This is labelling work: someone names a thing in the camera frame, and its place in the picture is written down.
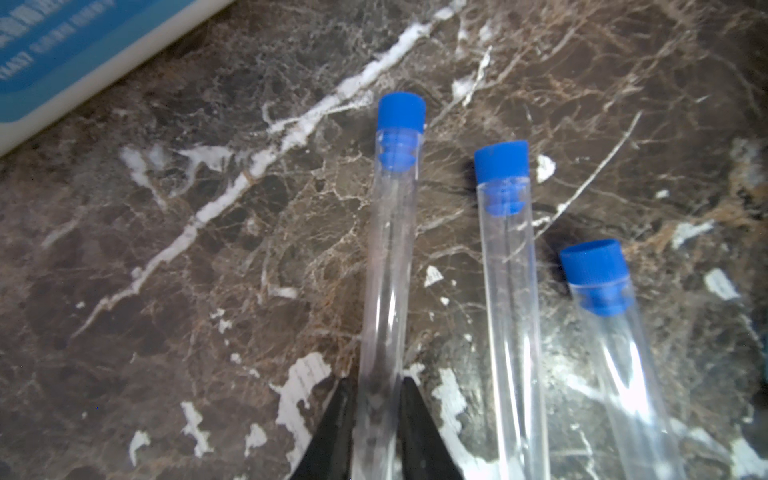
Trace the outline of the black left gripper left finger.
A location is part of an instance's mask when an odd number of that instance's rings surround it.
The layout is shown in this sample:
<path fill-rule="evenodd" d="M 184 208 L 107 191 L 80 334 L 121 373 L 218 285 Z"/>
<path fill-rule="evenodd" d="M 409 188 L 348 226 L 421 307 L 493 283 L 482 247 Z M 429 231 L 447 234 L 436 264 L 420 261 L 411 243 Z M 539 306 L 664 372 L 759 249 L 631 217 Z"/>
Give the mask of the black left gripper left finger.
<path fill-rule="evenodd" d="M 341 379 L 290 480 L 350 478 L 350 457 L 356 416 L 356 384 Z"/>

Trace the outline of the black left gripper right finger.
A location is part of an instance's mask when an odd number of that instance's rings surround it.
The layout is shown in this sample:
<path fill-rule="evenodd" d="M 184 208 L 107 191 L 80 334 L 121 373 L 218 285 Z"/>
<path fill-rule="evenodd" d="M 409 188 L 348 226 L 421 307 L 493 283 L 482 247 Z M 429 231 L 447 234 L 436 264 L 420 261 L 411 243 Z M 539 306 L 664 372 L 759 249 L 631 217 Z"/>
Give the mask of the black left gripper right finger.
<path fill-rule="evenodd" d="M 402 473 L 405 480 L 462 480 L 415 381 L 405 377 L 399 407 Z"/>

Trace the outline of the blue-capped test tube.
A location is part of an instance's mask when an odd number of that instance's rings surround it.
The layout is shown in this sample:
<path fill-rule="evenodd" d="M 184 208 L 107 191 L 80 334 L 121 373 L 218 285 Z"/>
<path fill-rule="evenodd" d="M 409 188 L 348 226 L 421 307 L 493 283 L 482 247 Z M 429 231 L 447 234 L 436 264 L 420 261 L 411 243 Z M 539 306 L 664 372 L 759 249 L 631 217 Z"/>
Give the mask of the blue-capped test tube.
<path fill-rule="evenodd" d="M 627 479 L 687 477 L 621 244 L 567 247 L 559 258 Z"/>
<path fill-rule="evenodd" d="M 474 154 L 499 476 L 550 476 L 545 388 L 525 140 Z"/>
<path fill-rule="evenodd" d="M 354 479 L 390 479 L 394 472 L 425 117 L 425 101 L 413 93 L 390 93 L 378 104 Z"/>

